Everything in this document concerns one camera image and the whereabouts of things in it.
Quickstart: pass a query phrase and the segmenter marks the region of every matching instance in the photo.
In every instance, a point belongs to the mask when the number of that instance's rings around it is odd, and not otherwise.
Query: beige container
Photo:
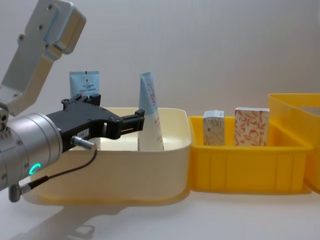
[[[108,108],[119,116],[136,108]],[[101,151],[86,168],[54,178],[33,191],[54,203],[165,202],[187,186],[191,135],[185,111],[159,108],[164,151],[137,151],[138,133],[118,140],[101,138]],[[79,148],[62,154],[55,164],[31,177],[35,180],[90,160]]]

